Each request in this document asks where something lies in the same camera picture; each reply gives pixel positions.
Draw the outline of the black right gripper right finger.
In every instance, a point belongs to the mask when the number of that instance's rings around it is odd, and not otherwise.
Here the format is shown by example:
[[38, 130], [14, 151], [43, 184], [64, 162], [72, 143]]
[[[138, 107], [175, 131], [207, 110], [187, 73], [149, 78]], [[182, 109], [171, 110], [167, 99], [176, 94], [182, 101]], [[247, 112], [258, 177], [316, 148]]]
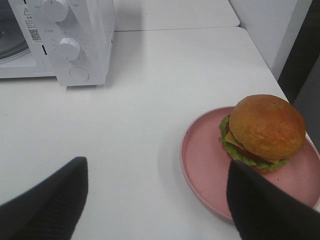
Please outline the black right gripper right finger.
[[226, 198], [243, 240], [318, 240], [320, 214], [239, 160], [228, 169]]

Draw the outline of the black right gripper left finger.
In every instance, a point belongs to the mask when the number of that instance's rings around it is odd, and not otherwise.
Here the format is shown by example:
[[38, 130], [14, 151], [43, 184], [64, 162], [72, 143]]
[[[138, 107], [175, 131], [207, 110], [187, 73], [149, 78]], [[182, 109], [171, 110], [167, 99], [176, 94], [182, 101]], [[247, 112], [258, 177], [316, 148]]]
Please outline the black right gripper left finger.
[[1, 204], [0, 238], [71, 239], [88, 190], [88, 162], [78, 156], [28, 191]]

